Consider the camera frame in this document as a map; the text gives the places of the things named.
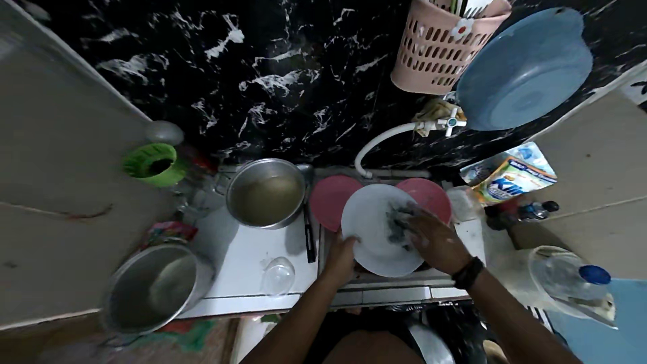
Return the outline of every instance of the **hand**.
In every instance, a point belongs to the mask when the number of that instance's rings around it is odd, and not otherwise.
[[[348,283],[353,276],[353,267],[355,266],[353,245],[357,241],[358,239],[354,236],[344,240],[342,232],[338,231],[330,246],[321,279],[335,290]]]
[[[409,218],[409,224],[418,233],[411,242],[430,266],[453,275],[472,259],[454,230],[428,211],[416,209],[418,216]]]

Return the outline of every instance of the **black marble wall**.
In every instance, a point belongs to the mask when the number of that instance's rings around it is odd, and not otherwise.
[[[49,13],[41,22],[134,105],[178,124],[191,143],[228,163],[280,157],[351,165],[365,143],[409,122],[426,98],[389,79],[410,0],[34,2]],[[511,130],[400,134],[365,166],[455,167],[488,157],[647,58],[642,1],[517,0],[501,30],[554,6],[585,14],[594,55],[593,72],[568,101]]]

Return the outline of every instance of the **pink plate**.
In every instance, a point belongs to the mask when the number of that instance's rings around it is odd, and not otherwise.
[[[342,224],[346,201],[362,187],[359,181],[348,176],[324,178],[314,186],[310,195],[310,210],[326,229],[337,231]]]
[[[442,187],[424,178],[409,178],[398,183],[397,188],[408,193],[423,208],[433,212],[438,218],[449,223],[452,219],[452,206]]]

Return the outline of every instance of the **green container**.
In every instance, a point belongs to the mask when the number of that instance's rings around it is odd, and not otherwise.
[[[156,187],[169,187],[186,176],[188,166],[177,158],[172,145],[148,144],[130,152],[122,163],[124,171]]]

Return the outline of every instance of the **stainless steel pot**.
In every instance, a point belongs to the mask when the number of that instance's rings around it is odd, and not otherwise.
[[[243,166],[225,194],[229,213],[243,225],[280,229],[299,215],[305,197],[305,179],[299,168],[276,158]]]
[[[194,307],[214,284],[211,262],[181,244],[150,247],[112,276],[104,326],[120,334],[153,332]]]

